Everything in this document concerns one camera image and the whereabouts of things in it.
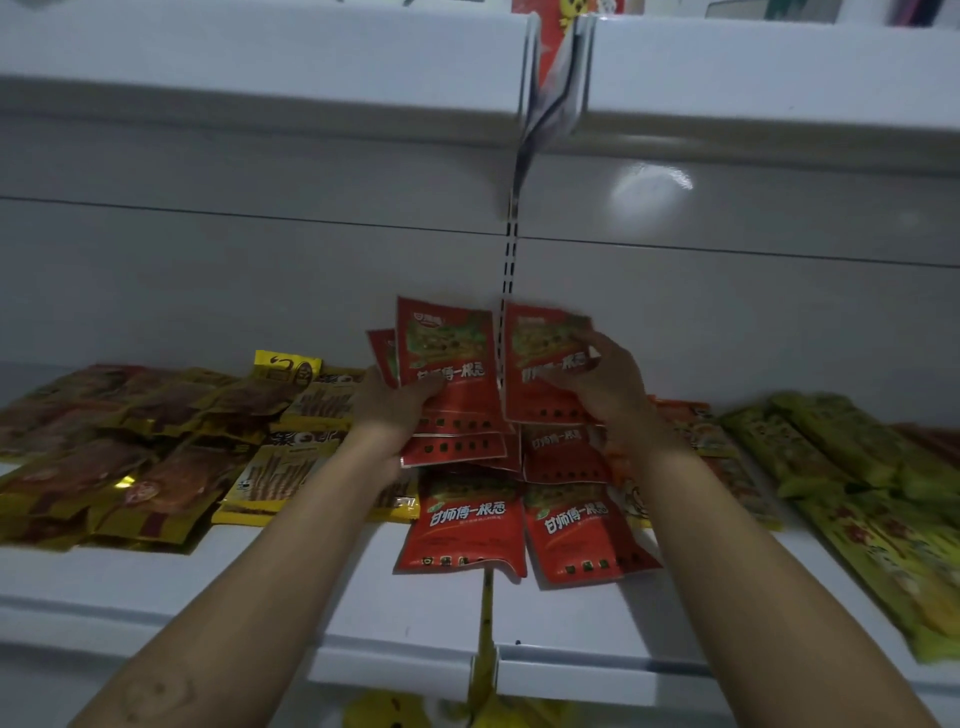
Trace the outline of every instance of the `right hand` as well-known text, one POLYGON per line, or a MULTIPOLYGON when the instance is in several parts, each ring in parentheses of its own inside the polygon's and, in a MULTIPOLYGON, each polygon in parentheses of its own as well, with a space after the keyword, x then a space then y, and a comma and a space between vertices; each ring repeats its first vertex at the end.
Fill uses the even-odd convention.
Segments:
POLYGON ((599 331, 578 331, 573 336, 600 352, 600 363, 579 375, 542 370, 541 378, 573 392, 587 412, 610 428, 619 429, 653 414, 643 377, 630 352, 599 331))

